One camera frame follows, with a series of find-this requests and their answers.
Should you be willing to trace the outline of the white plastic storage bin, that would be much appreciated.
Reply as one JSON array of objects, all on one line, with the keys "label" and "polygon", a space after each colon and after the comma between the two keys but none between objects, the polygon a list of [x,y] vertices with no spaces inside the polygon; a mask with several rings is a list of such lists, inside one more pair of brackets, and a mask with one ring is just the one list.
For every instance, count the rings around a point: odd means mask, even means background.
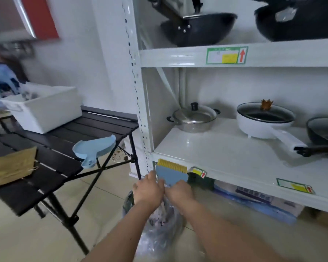
[{"label": "white plastic storage bin", "polygon": [[26,82],[18,95],[0,102],[27,131],[47,133],[82,116],[82,98],[77,88]]}]

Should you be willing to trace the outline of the blue brush with yellow bristles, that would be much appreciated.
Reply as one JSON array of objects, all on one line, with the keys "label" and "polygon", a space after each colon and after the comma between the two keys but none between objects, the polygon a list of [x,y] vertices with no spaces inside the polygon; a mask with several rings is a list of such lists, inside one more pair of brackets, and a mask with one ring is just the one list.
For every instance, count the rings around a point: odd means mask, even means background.
[{"label": "blue brush with yellow bristles", "polygon": [[155,167],[156,175],[163,179],[167,186],[173,186],[179,181],[188,182],[188,168],[164,159],[158,159]]}]

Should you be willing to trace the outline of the blue and white cardboard box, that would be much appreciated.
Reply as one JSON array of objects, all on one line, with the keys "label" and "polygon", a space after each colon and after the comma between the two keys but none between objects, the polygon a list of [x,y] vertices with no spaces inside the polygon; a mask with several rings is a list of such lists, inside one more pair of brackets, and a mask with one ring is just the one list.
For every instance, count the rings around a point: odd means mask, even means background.
[{"label": "blue and white cardboard box", "polygon": [[294,224],[305,206],[255,190],[214,181],[213,192],[287,224]]}]

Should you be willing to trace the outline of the white metal shelving unit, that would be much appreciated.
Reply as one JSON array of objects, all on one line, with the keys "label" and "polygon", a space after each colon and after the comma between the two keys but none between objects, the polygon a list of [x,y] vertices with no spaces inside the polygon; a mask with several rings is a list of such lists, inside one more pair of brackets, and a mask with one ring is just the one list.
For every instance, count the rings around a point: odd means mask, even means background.
[{"label": "white metal shelving unit", "polygon": [[[230,184],[242,186],[259,192],[283,198],[307,207],[312,207],[328,212],[328,159],[306,159],[300,164],[292,166],[284,157],[284,148],[273,149],[274,141],[249,139],[237,127],[237,120],[219,118],[217,123],[207,133],[184,133],[179,129],[169,131],[169,123],[159,118],[160,123],[153,126],[155,115],[160,110],[168,111],[163,103],[169,103],[167,97],[159,96],[159,92],[151,94],[155,83],[143,82],[143,69],[154,67],[151,64],[162,61],[156,57],[164,57],[169,53],[169,63],[162,67],[188,67],[202,69],[202,57],[206,54],[203,48],[178,48],[165,49],[139,49],[139,27],[136,26],[136,9],[133,0],[122,0],[125,30],[128,37],[129,55],[131,57],[130,73],[134,79],[136,92],[137,116],[140,126],[141,150],[140,158],[147,157],[148,169],[153,169],[153,162],[163,158],[185,166],[197,166],[207,171],[207,176]],[[304,41],[304,45],[296,42],[286,42],[277,45],[271,43],[254,43],[249,45],[246,67],[217,68],[212,78],[203,76],[204,89],[211,84],[212,89],[207,89],[209,96],[227,97],[222,94],[223,87],[231,87],[235,96],[234,103],[246,100],[251,93],[247,86],[252,85],[252,80],[246,79],[246,72],[266,75],[265,84],[271,87],[271,93],[282,89],[276,96],[299,96],[298,107],[310,108],[307,114],[319,115],[328,111],[328,61],[322,56],[318,60],[305,53],[299,60],[292,60],[299,52],[298,47],[314,50],[315,45],[323,46],[319,52],[328,56],[328,41]],[[310,185],[315,194],[307,194],[296,190],[283,188],[277,185],[276,178]]]}]

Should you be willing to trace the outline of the large black wok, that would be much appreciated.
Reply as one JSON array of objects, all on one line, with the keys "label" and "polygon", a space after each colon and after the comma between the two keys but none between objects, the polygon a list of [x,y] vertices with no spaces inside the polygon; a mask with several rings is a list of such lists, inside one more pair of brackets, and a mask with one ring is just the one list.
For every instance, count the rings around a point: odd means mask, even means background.
[{"label": "large black wok", "polygon": [[328,39],[328,0],[252,0],[259,33],[271,42]]}]

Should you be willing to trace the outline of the black frying pan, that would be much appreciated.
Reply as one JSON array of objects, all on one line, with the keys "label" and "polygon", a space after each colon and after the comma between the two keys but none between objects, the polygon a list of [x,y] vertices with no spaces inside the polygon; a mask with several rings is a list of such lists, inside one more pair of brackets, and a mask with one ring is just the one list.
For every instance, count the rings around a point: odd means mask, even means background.
[{"label": "black frying pan", "polygon": [[328,154],[328,117],[314,117],[306,122],[310,146],[295,146],[293,151],[303,157]]}]

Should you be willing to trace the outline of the person's right hand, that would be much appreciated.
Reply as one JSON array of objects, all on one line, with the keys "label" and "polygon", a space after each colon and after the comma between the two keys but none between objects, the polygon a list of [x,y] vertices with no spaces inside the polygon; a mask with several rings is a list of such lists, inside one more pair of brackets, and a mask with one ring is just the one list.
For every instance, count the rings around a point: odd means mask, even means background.
[{"label": "person's right hand", "polygon": [[179,180],[173,186],[164,188],[164,194],[178,210],[184,211],[196,202],[191,186],[184,180]]}]

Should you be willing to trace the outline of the green bordered shelf label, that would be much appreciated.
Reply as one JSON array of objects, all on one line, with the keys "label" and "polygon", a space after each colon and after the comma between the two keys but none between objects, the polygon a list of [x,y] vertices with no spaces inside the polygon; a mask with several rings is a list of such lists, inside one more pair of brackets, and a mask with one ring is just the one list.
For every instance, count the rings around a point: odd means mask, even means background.
[{"label": "green bordered shelf label", "polygon": [[314,189],[310,185],[284,180],[281,178],[276,178],[276,181],[277,181],[277,185],[280,187],[296,190],[307,194],[315,194]]},{"label": "green bordered shelf label", "polygon": [[196,174],[197,176],[199,176],[200,178],[204,179],[205,176],[207,175],[207,172],[201,168],[198,168],[198,167],[191,167],[189,170],[188,170],[188,173],[194,173]]},{"label": "green bordered shelf label", "polygon": [[214,47],[206,53],[207,65],[244,65],[248,54],[248,46]]}]

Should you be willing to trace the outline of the white saucepan with glass lid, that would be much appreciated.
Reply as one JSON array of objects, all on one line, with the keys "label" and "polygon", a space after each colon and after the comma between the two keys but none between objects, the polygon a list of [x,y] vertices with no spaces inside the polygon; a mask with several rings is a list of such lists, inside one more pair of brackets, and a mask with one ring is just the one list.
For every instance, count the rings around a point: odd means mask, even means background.
[{"label": "white saucepan with glass lid", "polygon": [[296,119],[291,110],[273,105],[271,100],[262,100],[260,103],[242,103],[236,111],[238,127],[248,138],[278,139],[291,152],[307,147],[288,132]]}]

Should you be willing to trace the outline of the person's left forearm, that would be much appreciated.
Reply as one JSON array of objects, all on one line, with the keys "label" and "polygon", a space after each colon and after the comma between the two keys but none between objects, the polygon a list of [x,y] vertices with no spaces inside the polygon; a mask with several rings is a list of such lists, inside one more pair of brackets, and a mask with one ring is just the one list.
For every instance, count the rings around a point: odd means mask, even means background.
[{"label": "person's left forearm", "polygon": [[81,262],[133,262],[145,224],[160,204],[136,203]]}]

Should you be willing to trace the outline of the brown paper bag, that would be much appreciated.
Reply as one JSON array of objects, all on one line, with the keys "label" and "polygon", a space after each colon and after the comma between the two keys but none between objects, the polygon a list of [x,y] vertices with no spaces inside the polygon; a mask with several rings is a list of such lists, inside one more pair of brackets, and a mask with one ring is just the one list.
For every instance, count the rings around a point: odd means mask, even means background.
[{"label": "brown paper bag", "polygon": [[37,170],[37,148],[29,148],[0,157],[0,186],[27,177]]}]

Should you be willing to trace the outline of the stainless steel pot with lid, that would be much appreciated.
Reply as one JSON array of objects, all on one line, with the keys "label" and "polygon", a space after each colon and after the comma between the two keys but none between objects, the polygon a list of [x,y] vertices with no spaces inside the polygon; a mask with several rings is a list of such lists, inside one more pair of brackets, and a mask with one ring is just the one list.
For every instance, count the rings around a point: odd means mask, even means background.
[{"label": "stainless steel pot with lid", "polygon": [[192,102],[190,107],[176,110],[166,120],[174,123],[183,132],[203,133],[213,127],[220,113],[218,109]]}]

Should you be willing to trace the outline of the black folding slatted table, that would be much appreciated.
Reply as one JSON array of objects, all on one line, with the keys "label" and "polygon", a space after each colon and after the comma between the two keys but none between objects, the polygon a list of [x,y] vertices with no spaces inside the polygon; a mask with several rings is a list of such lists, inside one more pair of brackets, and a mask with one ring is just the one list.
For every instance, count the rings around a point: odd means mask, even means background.
[{"label": "black folding slatted table", "polygon": [[[83,253],[87,255],[89,250],[74,227],[79,220],[77,214],[103,171],[134,163],[137,175],[140,177],[132,136],[132,133],[139,128],[139,124],[135,114],[87,106],[82,106],[81,109],[83,114],[80,118],[45,134],[26,131],[18,125],[14,125],[13,130],[10,130],[5,120],[13,121],[13,115],[0,115],[0,156],[36,147],[35,165],[38,167],[30,176],[0,186],[0,200],[17,216],[35,209],[43,218],[45,214],[38,204],[43,205],[70,232]],[[116,138],[115,147],[110,150],[105,162],[100,165],[98,160],[100,155],[98,155],[97,169],[81,173],[82,160],[73,153],[73,145],[80,140],[90,141],[111,135]],[[69,217],[54,192],[66,182],[95,173],[97,175]]]}]

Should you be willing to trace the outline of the person's right forearm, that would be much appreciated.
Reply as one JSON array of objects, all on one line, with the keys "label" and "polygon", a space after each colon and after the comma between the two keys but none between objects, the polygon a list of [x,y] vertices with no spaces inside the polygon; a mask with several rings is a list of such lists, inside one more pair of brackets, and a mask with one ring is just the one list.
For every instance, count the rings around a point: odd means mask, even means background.
[{"label": "person's right forearm", "polygon": [[194,199],[179,200],[177,208],[193,227],[213,262],[287,262],[270,246],[240,227],[214,215]]}]

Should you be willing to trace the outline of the person's left hand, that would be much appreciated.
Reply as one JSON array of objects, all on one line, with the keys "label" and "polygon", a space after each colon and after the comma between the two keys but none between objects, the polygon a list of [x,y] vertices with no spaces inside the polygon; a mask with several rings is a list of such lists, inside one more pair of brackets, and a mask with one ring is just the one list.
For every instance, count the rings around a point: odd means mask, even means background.
[{"label": "person's left hand", "polygon": [[164,198],[164,180],[157,179],[157,185],[148,184],[148,175],[133,185],[132,193],[135,206],[144,207],[153,213]]}]

